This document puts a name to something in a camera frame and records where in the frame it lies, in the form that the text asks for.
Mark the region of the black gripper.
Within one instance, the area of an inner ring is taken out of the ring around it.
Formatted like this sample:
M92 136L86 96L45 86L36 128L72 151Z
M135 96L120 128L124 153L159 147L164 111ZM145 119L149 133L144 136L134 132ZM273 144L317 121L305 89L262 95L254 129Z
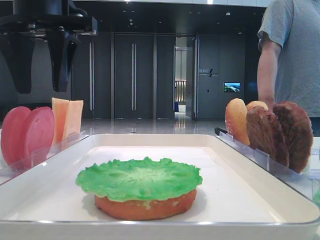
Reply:
M0 51L15 89L32 90L32 58L35 43L30 38L46 36L55 92L66 92L77 46L77 35L96 35L97 20L75 6L72 0L14 0L13 14L0 18Z

